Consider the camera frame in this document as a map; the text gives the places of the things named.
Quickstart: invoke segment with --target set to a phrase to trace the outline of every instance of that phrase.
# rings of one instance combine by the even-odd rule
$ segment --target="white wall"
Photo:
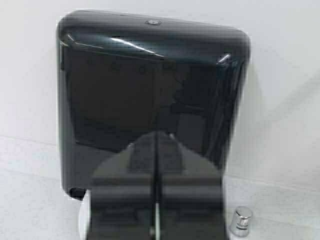
[[[0,6],[0,136],[56,144],[55,28],[68,12],[228,25],[250,36],[252,61],[227,173],[320,191],[319,1],[0,0]]]

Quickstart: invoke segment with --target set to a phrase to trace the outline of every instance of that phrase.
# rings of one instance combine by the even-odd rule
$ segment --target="black paper towel dispenser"
[[[97,166],[152,131],[223,171],[250,57],[226,26],[78,10],[57,26],[62,186],[82,199]]]

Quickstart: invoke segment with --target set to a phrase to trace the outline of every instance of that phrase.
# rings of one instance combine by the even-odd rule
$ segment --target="metal knob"
[[[230,231],[238,237],[246,237],[249,234],[252,216],[253,213],[249,208],[238,206],[233,214]]]

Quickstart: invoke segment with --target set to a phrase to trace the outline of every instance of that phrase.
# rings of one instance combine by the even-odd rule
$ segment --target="tile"
[[[0,168],[60,179],[56,145],[0,136]]]
[[[247,206],[256,217],[296,226],[320,229],[320,194],[267,184],[224,177],[226,210],[233,213],[237,206]]]
[[[79,239],[80,201],[59,180],[0,169],[0,188],[0,239]]]

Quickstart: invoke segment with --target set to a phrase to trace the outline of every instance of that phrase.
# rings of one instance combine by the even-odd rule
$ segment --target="glossy black plastic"
[[[103,160],[155,130],[174,134],[223,170],[250,57],[246,34],[81,10],[60,21],[56,36],[66,193],[81,199],[77,190],[89,188]]]

